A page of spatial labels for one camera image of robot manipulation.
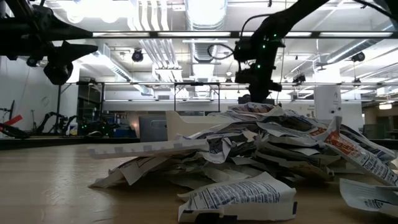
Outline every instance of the metal frame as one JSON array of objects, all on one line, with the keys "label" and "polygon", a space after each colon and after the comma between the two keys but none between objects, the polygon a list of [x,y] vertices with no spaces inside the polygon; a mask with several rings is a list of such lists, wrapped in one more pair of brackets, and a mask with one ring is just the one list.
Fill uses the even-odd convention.
[{"label": "metal frame", "polygon": [[220,91],[221,91],[221,88],[220,88],[220,83],[201,83],[201,82],[190,82],[190,83],[187,83],[187,82],[176,82],[176,83],[174,83],[174,111],[177,111],[177,99],[176,99],[175,95],[177,94],[176,89],[177,89],[178,85],[182,85],[183,86],[182,88],[184,88],[184,86],[186,86],[186,85],[190,85],[190,86],[216,85],[216,86],[218,86],[218,92],[216,92],[218,94],[218,112],[221,111],[221,104],[220,104]]},{"label": "metal frame", "polygon": [[[249,37],[253,31],[244,31]],[[238,39],[241,31],[94,31],[91,39]],[[286,39],[398,39],[398,32],[385,31],[291,31]]]},{"label": "metal frame", "polygon": [[[57,114],[60,114],[60,105],[61,105],[61,91],[62,86],[58,86],[58,98],[57,98]],[[54,128],[54,133],[58,134],[58,123],[59,123],[59,116],[57,115],[57,118],[55,118],[55,128]]]},{"label": "metal frame", "polygon": [[[103,83],[104,85],[164,85],[164,86],[173,86],[175,83],[172,82],[106,82]],[[190,85],[190,82],[182,82],[179,85]],[[213,82],[213,83],[202,83],[204,85],[220,85],[220,86],[225,86],[225,85],[239,85],[240,87],[247,87],[249,84],[240,84],[240,83],[218,83],[218,82]],[[71,83],[71,85],[82,85],[79,83]],[[282,86],[362,86],[362,85],[370,85],[370,86],[396,86],[398,85],[398,82],[391,82],[391,83],[310,83],[310,82],[303,82],[303,83],[281,83]]]}]

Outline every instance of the table surface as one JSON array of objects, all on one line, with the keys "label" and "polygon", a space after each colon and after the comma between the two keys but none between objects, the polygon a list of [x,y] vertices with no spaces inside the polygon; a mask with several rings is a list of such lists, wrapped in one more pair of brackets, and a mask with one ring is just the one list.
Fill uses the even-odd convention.
[{"label": "table surface", "polygon": [[[94,160],[84,145],[0,151],[1,223],[177,223],[183,202],[176,194],[186,188],[150,178],[113,189],[87,187],[126,160]],[[377,183],[364,175],[344,178]],[[279,223],[397,223],[349,208],[337,182],[296,189],[297,217]]]}]

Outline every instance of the ceiling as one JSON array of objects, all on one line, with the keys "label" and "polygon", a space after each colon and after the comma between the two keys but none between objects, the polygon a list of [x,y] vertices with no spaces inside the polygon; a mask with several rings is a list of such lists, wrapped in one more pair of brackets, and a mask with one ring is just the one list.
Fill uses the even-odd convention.
[{"label": "ceiling", "polygon": [[[251,16],[257,14],[268,14],[281,11],[289,7],[295,1],[288,0],[273,0],[272,7],[267,7],[268,1],[256,0],[229,0],[226,17],[224,20],[223,30],[241,30],[241,27]],[[51,1],[47,0],[46,5],[51,7],[61,20],[68,22],[68,11],[73,1]],[[150,1],[148,10],[148,20],[150,24]],[[187,18],[185,16],[185,6],[183,0],[168,0],[167,22],[170,30],[188,30]],[[89,16],[86,16],[81,22],[74,24],[74,26],[84,28],[90,31],[130,31],[127,25],[127,16],[129,15],[129,8],[131,3],[129,1],[113,1],[108,5],[109,11],[115,11],[120,16],[114,23],[106,23],[101,19],[101,12],[95,12],[97,9],[93,8]],[[361,5],[350,0],[331,0],[328,4],[319,8],[319,10],[307,16],[300,21],[293,30],[299,31],[379,31],[375,28],[386,22],[388,18],[374,9],[366,7],[361,9]],[[247,26],[247,31],[254,31],[257,29],[262,19],[255,19]],[[226,45],[234,47],[234,39],[226,39]],[[291,82],[292,77],[296,75],[291,71],[298,67],[306,60],[314,59],[317,55],[328,55],[342,46],[352,42],[352,39],[287,39],[285,41],[286,48],[279,49],[276,67],[273,73],[274,81],[279,81],[281,77],[285,77],[287,81]],[[136,80],[142,82],[149,82],[152,80],[152,61],[146,55],[144,50],[144,60],[142,62],[134,63],[131,60],[131,55],[135,48],[142,48],[137,39],[101,39],[96,40],[98,45],[106,44],[111,49],[111,58],[120,66],[128,71]],[[192,56],[190,53],[189,44],[184,44],[182,39],[173,39],[172,45],[177,56],[178,64],[182,68],[182,78],[192,77]],[[398,40],[383,40],[380,43],[364,50],[366,60],[357,62],[353,67],[353,62],[343,61],[335,66],[340,68],[342,80],[345,82],[352,82],[354,76],[360,76],[365,73],[373,72],[386,67],[393,63],[392,59],[398,56]],[[228,49],[219,49],[217,56],[224,56]],[[104,66],[101,62],[94,62],[92,60],[80,60],[83,65],[81,76],[93,77],[99,81],[114,82],[115,74]],[[235,73],[238,70],[238,64],[232,57],[221,61],[215,61],[215,69],[213,76],[215,80],[223,82],[227,72]],[[313,71],[310,69],[306,71],[307,81],[312,80]],[[379,76],[370,78],[366,82],[379,82],[385,78],[395,76],[395,70],[390,70],[387,73],[381,73]]]}]

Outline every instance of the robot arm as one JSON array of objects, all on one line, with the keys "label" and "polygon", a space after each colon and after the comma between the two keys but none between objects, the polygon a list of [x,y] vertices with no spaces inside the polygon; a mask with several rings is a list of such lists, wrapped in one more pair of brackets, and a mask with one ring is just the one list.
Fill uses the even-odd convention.
[{"label": "robot arm", "polygon": [[[237,41],[234,49],[234,58],[239,63],[239,71],[236,72],[236,83],[249,83],[251,101],[263,103],[269,95],[269,90],[281,91],[282,87],[271,80],[277,50],[285,47],[282,39],[293,28],[296,23],[317,10],[329,0],[298,0],[288,9],[268,16],[260,27],[250,38],[241,38]],[[363,4],[368,2],[355,0]],[[387,8],[397,17],[398,1],[396,0],[377,0],[381,7]],[[248,60],[256,60],[250,64],[250,68],[241,70],[240,64],[247,63]]]}]

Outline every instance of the fluorescent light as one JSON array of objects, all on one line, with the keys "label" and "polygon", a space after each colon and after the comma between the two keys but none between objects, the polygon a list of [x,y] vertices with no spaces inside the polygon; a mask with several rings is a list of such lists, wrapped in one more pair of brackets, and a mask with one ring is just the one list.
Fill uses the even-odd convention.
[{"label": "fluorescent light", "polygon": [[254,32],[243,32],[242,36],[244,37],[250,37],[253,35]]},{"label": "fluorescent light", "polygon": [[[254,32],[243,32],[243,37],[250,37]],[[289,32],[286,37],[310,37],[311,32]]]},{"label": "fluorescent light", "polygon": [[145,83],[145,82],[139,82],[135,83],[138,85],[174,85],[172,82],[152,82],[152,83]]},{"label": "fluorescent light", "polygon": [[118,32],[118,31],[107,31],[107,32],[93,32],[93,37],[112,37],[112,38],[122,38],[122,37],[149,37],[148,32]]},{"label": "fluorescent light", "polygon": [[286,37],[309,37],[311,34],[311,32],[289,32]]},{"label": "fluorescent light", "polygon": [[186,31],[186,32],[159,32],[159,37],[229,37],[230,32],[203,32],[203,31]]},{"label": "fluorescent light", "polygon": [[390,103],[386,103],[386,104],[380,104],[379,105],[379,109],[380,110],[389,110],[392,108],[392,104]]},{"label": "fluorescent light", "polygon": [[184,44],[225,44],[227,40],[182,40]]},{"label": "fluorescent light", "polygon": [[389,37],[392,32],[322,32],[320,37]]},{"label": "fluorescent light", "polygon": [[105,83],[105,85],[130,85],[130,83],[126,82],[126,83]]},{"label": "fluorescent light", "polygon": [[106,102],[127,102],[129,100],[105,100]]},{"label": "fluorescent light", "polygon": [[131,101],[150,102],[150,101],[156,101],[156,100],[153,99],[153,100],[131,100]]}]

